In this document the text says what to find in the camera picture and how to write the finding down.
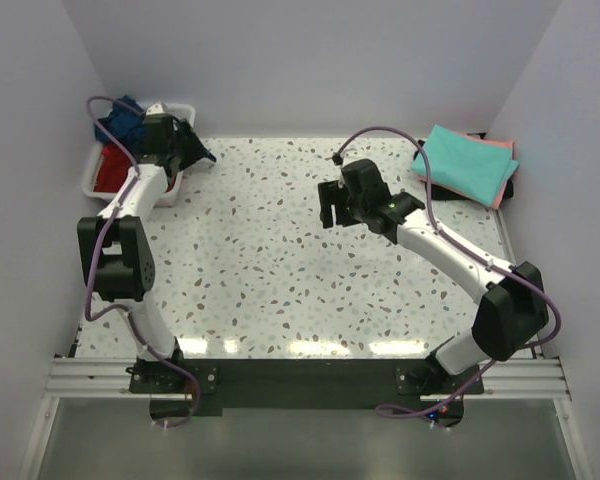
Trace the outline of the navy blue t-shirt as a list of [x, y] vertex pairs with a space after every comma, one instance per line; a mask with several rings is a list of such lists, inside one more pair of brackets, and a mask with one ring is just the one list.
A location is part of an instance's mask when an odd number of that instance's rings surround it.
[[[103, 146], [116, 145], [113, 141], [115, 139], [138, 157], [138, 144], [146, 134], [144, 127], [146, 109], [128, 95], [115, 100], [110, 98], [106, 100], [111, 102], [111, 111], [105, 117], [97, 118], [93, 122], [95, 139]], [[203, 159], [217, 162], [216, 157], [200, 140], [200, 160]]]

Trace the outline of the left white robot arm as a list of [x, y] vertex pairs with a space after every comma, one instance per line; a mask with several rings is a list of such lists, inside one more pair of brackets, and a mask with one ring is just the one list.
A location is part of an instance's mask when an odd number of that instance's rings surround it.
[[206, 155], [190, 124], [164, 112], [144, 117], [146, 136], [131, 153], [127, 177], [111, 202], [77, 225], [87, 297], [84, 319], [119, 314], [144, 361], [158, 361], [153, 382], [165, 392], [180, 390], [187, 368], [171, 358], [177, 340], [166, 326], [152, 289], [156, 267], [144, 222], [178, 175]]

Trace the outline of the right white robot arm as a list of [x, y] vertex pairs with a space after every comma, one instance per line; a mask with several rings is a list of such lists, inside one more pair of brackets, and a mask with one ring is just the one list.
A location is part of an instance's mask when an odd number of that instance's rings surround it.
[[514, 266], [446, 229], [416, 197], [392, 194], [373, 161], [344, 166], [339, 179], [319, 184], [318, 195], [324, 227], [364, 224], [429, 261], [476, 303], [472, 326], [428, 355], [419, 376], [432, 390], [449, 392], [480, 362], [508, 360], [548, 324], [542, 276], [533, 264]]

